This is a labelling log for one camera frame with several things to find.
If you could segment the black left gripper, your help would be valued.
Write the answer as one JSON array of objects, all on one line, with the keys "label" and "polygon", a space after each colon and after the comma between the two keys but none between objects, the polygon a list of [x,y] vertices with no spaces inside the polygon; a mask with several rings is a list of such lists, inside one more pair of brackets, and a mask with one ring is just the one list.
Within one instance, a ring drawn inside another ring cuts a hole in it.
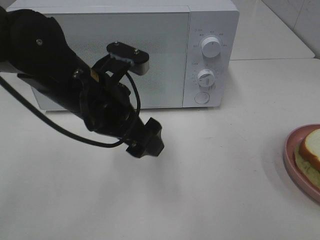
[{"label": "black left gripper", "polygon": [[144,140],[146,127],[149,139],[145,142],[133,142],[126,151],[135,158],[159,156],[165,147],[161,124],[151,117],[144,125],[131,104],[129,88],[120,81],[109,85],[110,80],[105,74],[100,82],[89,74],[79,75],[79,115],[86,128],[118,139]]}]

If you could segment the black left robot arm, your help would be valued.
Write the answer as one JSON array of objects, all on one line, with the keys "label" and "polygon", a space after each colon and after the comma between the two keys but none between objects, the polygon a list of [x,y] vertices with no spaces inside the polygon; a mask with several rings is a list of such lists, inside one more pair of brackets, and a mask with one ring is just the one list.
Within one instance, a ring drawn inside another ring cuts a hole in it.
[{"label": "black left robot arm", "polygon": [[130,94],[139,103],[135,85],[121,83],[132,74],[142,76],[149,69],[149,54],[116,41],[106,47],[107,55],[87,65],[68,46],[64,32],[53,17],[31,9],[0,11],[0,70],[16,76],[37,91],[83,120],[86,128],[114,137],[103,143],[76,135],[54,123],[6,80],[1,86],[16,100],[57,132],[76,141],[114,148],[127,145],[135,157],[157,157],[164,149],[162,126],[154,118],[140,119],[141,105],[133,106]]}]

